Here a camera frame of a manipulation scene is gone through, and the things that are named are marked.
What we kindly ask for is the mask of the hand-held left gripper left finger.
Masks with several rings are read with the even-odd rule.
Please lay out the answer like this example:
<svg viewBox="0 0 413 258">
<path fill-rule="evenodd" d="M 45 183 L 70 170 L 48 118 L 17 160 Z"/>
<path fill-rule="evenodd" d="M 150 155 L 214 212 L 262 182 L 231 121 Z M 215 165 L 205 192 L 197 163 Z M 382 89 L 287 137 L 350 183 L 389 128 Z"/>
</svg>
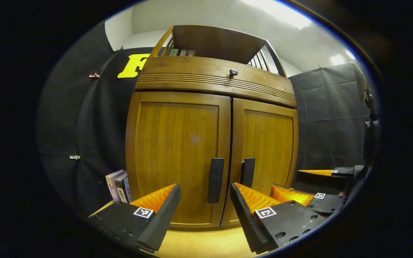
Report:
<svg viewBox="0 0 413 258">
<path fill-rule="evenodd" d="M 126 250 L 154 253 L 162 245 L 180 199 L 180 185 L 174 183 L 129 204 L 114 202 L 87 222 Z"/>
</svg>

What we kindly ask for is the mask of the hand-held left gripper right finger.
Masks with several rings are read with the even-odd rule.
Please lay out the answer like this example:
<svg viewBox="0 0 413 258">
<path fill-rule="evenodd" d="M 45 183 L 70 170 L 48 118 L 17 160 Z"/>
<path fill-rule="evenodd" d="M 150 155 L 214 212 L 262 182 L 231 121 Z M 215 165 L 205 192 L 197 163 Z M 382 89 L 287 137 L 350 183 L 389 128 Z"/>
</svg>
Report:
<svg viewBox="0 0 413 258">
<path fill-rule="evenodd" d="M 279 201 L 236 182 L 231 183 L 231 200 L 256 254 L 293 245 L 326 220 L 295 200 Z"/>
</svg>

